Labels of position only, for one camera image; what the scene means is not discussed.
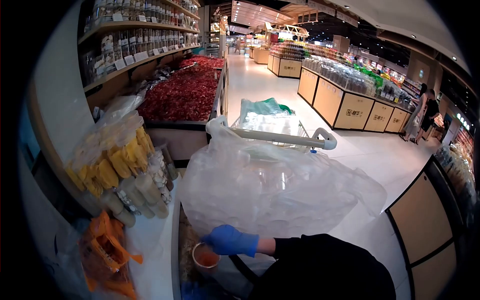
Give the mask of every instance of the glass display case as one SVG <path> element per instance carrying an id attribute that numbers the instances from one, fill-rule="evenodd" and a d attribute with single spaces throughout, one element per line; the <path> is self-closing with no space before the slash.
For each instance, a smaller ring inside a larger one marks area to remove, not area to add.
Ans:
<path id="1" fill-rule="evenodd" d="M 312 56 L 304 59 L 302 66 L 329 79 L 345 90 L 369 97 L 376 95 L 376 82 L 373 78 L 334 60 Z"/>

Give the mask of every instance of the wall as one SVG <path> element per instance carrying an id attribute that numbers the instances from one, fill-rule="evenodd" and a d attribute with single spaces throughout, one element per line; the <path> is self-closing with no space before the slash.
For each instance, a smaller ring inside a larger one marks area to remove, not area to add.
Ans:
<path id="1" fill-rule="evenodd" d="M 423 78 L 420 78 L 420 70 L 423 69 Z M 423 54 L 414 50 L 410 51 L 410 61 L 408 63 L 407 77 L 415 82 L 426 84 L 432 88 L 435 94 L 440 91 L 442 83 L 443 69 L 440 63 L 432 60 Z"/>
<path id="2" fill-rule="evenodd" d="M 40 113 L 62 162 L 94 124 L 80 78 L 76 2 L 52 33 L 40 55 L 34 81 Z"/>

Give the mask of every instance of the white tiled floor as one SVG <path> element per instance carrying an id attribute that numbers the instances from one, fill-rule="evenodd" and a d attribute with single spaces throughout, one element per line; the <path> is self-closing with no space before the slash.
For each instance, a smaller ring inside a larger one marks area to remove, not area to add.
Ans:
<path id="1" fill-rule="evenodd" d="M 323 119 L 297 95 L 297 79 L 278 78 L 266 65 L 248 56 L 228 56 L 228 123 L 240 115 L 242 98 L 262 101 L 274 97 L 295 110 L 311 136 L 318 127 L 332 132 L 338 141 L 334 150 L 325 151 L 350 168 L 360 168 L 387 191 L 386 209 L 415 179 L 428 158 L 439 146 L 436 139 L 419 145 L 402 141 L 395 134 L 357 131 L 332 131 Z M 410 299 L 407 271 L 400 246 L 385 213 L 371 218 L 359 205 L 331 232 L 331 235 L 367 249 L 389 270 L 398 299 Z"/>

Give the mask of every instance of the snack package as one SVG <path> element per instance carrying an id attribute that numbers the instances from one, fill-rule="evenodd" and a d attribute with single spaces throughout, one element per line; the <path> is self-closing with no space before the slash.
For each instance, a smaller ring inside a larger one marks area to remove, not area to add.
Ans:
<path id="1" fill-rule="evenodd" d="M 123 224 L 110 219 L 105 211 L 93 218 L 78 242 L 82 268 L 90 291 L 98 285 L 119 294 L 136 299 L 128 274 L 128 260 L 139 264 L 141 255 L 131 255 L 123 247 Z"/>

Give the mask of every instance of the blue glove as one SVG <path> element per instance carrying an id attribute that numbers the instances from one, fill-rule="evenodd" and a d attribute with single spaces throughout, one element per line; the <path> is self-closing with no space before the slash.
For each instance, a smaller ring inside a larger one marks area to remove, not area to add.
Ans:
<path id="1" fill-rule="evenodd" d="M 254 257 L 258 239 L 258 234 L 242 233 L 231 225 L 220 225 L 205 235 L 202 241 L 218 255 L 246 254 Z"/>

